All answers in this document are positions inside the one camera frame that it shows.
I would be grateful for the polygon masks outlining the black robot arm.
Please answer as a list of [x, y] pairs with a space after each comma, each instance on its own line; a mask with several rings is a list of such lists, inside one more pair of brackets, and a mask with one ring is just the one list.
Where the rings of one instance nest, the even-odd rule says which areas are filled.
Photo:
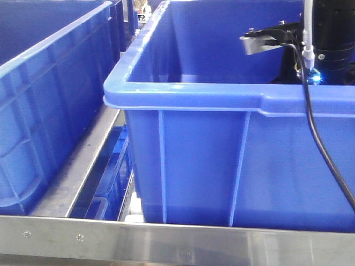
[[354, 84], [354, 1], [313, 2], [313, 46], [322, 84]]

